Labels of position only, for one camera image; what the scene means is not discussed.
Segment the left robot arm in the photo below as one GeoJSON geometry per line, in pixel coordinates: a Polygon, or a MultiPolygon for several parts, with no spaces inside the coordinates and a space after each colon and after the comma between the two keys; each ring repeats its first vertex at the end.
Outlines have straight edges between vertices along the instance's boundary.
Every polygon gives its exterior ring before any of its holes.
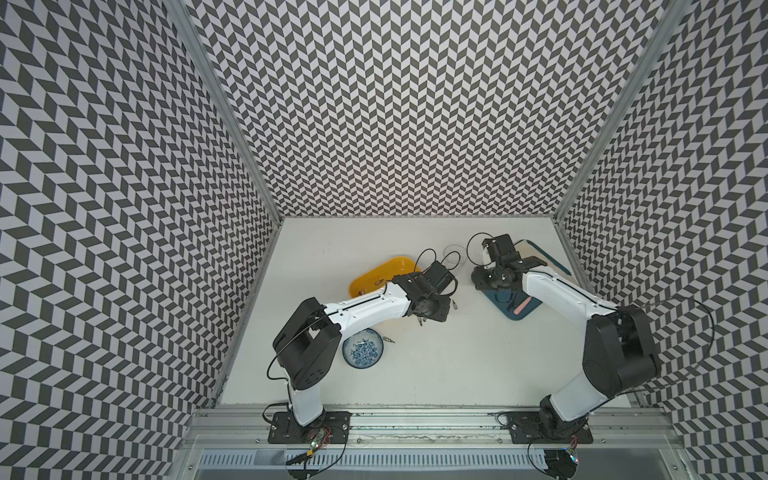
{"type": "Polygon", "coordinates": [[[415,316],[444,322],[452,306],[449,288],[458,280],[438,261],[423,271],[394,276],[370,293],[322,304],[303,300],[276,335],[271,364],[286,373],[289,412],[301,427],[324,414],[321,381],[330,372],[343,342],[382,322],[415,316]]]}

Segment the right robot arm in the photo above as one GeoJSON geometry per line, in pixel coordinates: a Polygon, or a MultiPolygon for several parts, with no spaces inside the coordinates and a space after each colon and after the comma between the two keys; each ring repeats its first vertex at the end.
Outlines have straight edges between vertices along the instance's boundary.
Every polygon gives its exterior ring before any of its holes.
{"type": "Polygon", "coordinates": [[[619,306],[591,294],[543,259],[522,256],[507,234],[486,234],[482,250],[483,262],[471,275],[477,290],[507,291],[520,304],[538,300],[584,334],[579,373],[556,393],[545,396],[536,414],[505,414],[514,443],[577,441],[591,412],[660,375],[659,349],[642,308],[619,306]]]}

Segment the yellow plastic storage box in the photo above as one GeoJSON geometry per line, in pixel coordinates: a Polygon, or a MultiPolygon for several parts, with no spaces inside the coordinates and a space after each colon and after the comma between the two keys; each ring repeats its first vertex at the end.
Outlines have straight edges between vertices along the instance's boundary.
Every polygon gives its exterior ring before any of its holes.
{"type": "Polygon", "coordinates": [[[391,281],[395,276],[419,271],[410,257],[396,256],[354,279],[348,287],[351,298],[371,293],[391,281]]]}

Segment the teal tray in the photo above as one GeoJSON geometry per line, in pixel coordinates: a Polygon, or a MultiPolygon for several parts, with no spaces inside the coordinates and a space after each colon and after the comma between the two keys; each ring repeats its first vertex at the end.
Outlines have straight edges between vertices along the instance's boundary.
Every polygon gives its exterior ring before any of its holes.
{"type": "MultiPolygon", "coordinates": [[[[542,247],[537,245],[528,239],[522,239],[514,243],[515,249],[522,257],[536,256],[543,260],[547,266],[555,270],[560,276],[566,280],[574,281],[575,278],[572,271],[564,263],[558,261],[554,256],[546,252],[542,247]]],[[[521,321],[526,316],[533,313],[542,302],[534,297],[525,294],[522,291],[502,290],[500,292],[485,292],[488,300],[495,305],[508,319],[513,321],[521,321]],[[527,305],[527,308],[519,315],[514,313],[514,309],[526,298],[530,297],[531,300],[527,305]]]]}

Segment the clear plastic cup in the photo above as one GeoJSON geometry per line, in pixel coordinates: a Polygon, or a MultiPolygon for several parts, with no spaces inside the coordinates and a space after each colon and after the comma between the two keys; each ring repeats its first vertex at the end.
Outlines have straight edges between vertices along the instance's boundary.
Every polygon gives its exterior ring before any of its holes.
{"type": "Polygon", "coordinates": [[[462,244],[452,243],[444,247],[442,251],[442,256],[448,256],[452,253],[457,253],[461,258],[466,257],[466,246],[462,244]]]}

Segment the blue white ceramic bowl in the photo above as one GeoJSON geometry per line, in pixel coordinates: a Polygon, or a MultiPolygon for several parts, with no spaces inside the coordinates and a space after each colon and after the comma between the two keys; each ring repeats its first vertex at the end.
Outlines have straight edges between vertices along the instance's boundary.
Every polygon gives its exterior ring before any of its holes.
{"type": "Polygon", "coordinates": [[[376,365],[384,353],[384,339],[373,329],[360,331],[344,341],[342,355],[355,369],[368,369],[376,365]]]}

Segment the pink handled utensil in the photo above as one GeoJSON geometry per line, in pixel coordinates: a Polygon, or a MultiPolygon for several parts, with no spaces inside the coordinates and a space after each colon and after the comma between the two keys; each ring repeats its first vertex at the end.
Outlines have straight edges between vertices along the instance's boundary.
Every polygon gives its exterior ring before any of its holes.
{"type": "Polygon", "coordinates": [[[517,306],[517,307],[514,309],[514,313],[515,313],[516,315],[519,315],[519,314],[521,314],[521,313],[522,313],[522,312],[523,312],[523,311],[524,311],[524,310],[527,308],[527,305],[529,304],[530,300],[531,300],[531,298],[530,298],[530,297],[526,297],[526,298],[525,298],[525,299],[524,299],[524,300],[523,300],[523,301],[522,301],[522,302],[521,302],[521,303],[520,303],[520,304],[519,304],[519,305],[518,305],[518,306],[517,306]]]}

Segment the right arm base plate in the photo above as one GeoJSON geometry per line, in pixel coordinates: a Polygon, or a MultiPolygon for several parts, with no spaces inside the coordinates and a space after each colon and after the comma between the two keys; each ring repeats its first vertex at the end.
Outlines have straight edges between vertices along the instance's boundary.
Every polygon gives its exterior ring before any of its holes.
{"type": "Polygon", "coordinates": [[[514,444],[551,443],[580,446],[594,442],[587,416],[572,421],[562,421],[557,415],[549,416],[533,411],[510,411],[504,412],[501,417],[514,444]]]}

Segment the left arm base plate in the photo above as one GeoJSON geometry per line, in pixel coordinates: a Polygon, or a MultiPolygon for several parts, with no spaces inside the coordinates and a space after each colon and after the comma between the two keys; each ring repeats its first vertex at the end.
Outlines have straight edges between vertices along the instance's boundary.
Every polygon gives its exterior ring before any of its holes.
{"type": "Polygon", "coordinates": [[[292,412],[277,412],[271,419],[269,444],[309,445],[317,435],[332,445],[346,444],[352,414],[349,411],[326,411],[306,426],[300,425],[292,412]]]}

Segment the aluminium front rail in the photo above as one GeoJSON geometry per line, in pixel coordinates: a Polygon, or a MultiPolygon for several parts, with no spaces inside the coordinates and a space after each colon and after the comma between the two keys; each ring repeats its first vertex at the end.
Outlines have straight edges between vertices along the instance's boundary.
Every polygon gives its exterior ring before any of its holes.
{"type": "MultiPolygon", "coordinates": [[[[364,447],[524,447],[551,440],[540,430],[534,407],[332,406],[318,427],[332,431],[335,445],[364,447]]],[[[283,408],[219,407],[193,415],[186,448],[306,446],[312,427],[297,427],[283,408]]],[[[669,417],[655,408],[603,407],[581,424],[578,448],[680,449],[669,417]]]]}

